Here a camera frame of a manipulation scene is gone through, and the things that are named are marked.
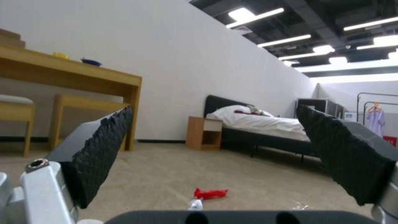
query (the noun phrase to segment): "red box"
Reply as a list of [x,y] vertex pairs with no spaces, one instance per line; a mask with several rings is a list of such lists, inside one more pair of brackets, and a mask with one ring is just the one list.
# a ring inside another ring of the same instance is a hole
[[384,138],[384,140],[386,140],[389,143],[391,143],[391,145],[393,145],[394,147],[397,146],[397,137],[384,136],[383,138]]

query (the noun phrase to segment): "black ceiling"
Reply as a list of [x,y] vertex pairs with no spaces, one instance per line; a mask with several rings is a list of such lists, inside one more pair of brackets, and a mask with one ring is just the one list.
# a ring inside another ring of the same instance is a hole
[[331,45],[334,53],[297,59],[298,66],[329,64],[329,57],[345,56],[349,62],[387,59],[395,47],[356,50],[372,45],[373,37],[394,34],[398,22],[372,29],[343,31],[346,26],[398,15],[398,0],[192,0],[191,4],[223,24],[235,22],[228,12],[245,7],[254,14],[277,8],[283,13],[244,26],[252,30],[244,37],[260,44],[289,37],[311,34],[311,39],[266,47],[276,57],[312,53],[314,46]]

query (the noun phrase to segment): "clothing rack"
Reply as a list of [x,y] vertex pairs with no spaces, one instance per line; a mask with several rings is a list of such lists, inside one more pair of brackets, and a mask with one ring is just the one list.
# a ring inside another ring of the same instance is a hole
[[362,118],[362,125],[365,125],[365,110],[366,110],[366,105],[370,103],[379,103],[379,104],[384,104],[384,105],[397,105],[398,104],[393,104],[393,103],[387,103],[387,102],[374,102],[374,101],[368,101],[363,105],[363,118]]
[[383,93],[374,93],[374,92],[360,92],[357,95],[357,122],[358,122],[358,117],[359,117],[359,99],[361,98],[360,95],[366,94],[366,95],[378,95],[378,96],[395,96],[398,97],[398,95],[393,95],[393,94],[383,94]]

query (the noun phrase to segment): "purple shirt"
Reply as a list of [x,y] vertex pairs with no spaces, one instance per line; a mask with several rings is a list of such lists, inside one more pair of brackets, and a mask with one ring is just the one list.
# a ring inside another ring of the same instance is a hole
[[369,129],[376,133],[378,136],[383,137],[384,125],[386,121],[384,119],[384,112],[382,110],[370,111],[368,114]]

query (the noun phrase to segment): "air vent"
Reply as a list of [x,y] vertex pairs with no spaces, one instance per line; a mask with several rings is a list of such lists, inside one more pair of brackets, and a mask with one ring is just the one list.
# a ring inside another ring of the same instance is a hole
[[234,31],[238,32],[240,35],[245,35],[245,34],[253,32],[250,29],[248,29],[246,26],[238,27],[238,28],[234,29]]

